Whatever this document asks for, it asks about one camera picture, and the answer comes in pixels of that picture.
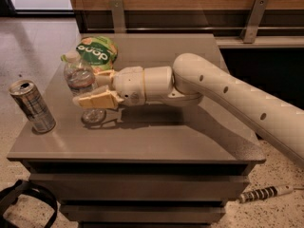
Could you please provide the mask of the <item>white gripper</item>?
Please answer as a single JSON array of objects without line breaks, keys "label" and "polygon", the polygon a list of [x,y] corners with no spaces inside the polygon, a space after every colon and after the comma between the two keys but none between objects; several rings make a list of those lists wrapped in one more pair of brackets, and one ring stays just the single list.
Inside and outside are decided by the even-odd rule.
[{"label": "white gripper", "polygon": [[[95,79],[100,87],[75,96],[72,99],[75,105],[115,109],[120,103],[127,106],[145,103],[143,68],[140,66],[126,67],[116,74],[113,69],[100,71],[95,74]],[[112,83],[116,91],[109,89]]]}]

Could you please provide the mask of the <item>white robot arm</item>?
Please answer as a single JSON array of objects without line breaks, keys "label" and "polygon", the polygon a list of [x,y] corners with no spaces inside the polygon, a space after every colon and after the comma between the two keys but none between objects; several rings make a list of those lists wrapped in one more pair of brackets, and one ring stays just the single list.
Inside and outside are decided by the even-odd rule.
[{"label": "white robot arm", "polygon": [[304,110],[249,85],[193,53],[172,66],[126,67],[97,74],[97,87],[73,98],[81,108],[160,102],[196,105],[205,96],[223,106],[296,164],[304,165]]}]

